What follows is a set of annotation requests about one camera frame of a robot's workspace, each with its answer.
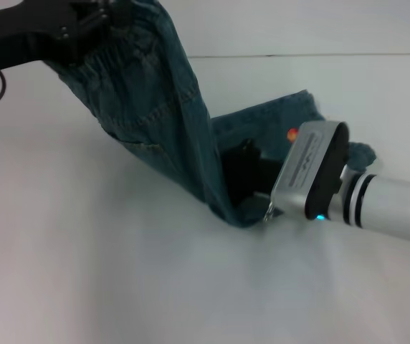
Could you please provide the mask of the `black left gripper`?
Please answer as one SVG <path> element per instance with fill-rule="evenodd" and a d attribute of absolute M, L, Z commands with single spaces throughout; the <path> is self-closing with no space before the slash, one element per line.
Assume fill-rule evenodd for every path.
<path fill-rule="evenodd" d="M 22 0 L 0 9 L 0 70 L 37 60 L 77 59 L 76 39 L 104 37 L 112 26 L 130 26 L 132 0 Z"/>

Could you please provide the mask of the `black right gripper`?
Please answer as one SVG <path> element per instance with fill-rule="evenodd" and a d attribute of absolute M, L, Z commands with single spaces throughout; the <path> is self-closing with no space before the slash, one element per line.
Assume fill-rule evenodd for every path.
<path fill-rule="evenodd" d="M 222 206 L 232 210 L 266 210 L 285 162 L 268 156 L 254 139 L 221 141 Z"/>

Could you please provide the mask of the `blue denim shorts with embroidery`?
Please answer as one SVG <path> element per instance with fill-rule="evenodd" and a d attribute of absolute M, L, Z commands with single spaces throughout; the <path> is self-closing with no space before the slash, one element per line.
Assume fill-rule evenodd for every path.
<path fill-rule="evenodd" d="M 221 141 L 251 138 L 268 156 L 286 159 L 289 130 L 321 119 L 314 97 L 303 90 L 212 118 L 168 12 L 158 0 L 132 1 L 130 26 L 112 26 L 81 63 L 50 68 L 133 155 L 226 223 L 255 225 L 267 209 L 222 206 Z"/>

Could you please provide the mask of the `silver metal mount bracket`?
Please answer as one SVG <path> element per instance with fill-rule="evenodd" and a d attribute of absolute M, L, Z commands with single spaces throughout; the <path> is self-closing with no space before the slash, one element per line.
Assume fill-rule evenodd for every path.
<path fill-rule="evenodd" d="M 283 215 L 283 212 L 280 211 L 272 202 L 269 204 L 268 209 L 264 215 L 263 222 L 270 222 L 273 218 Z"/>

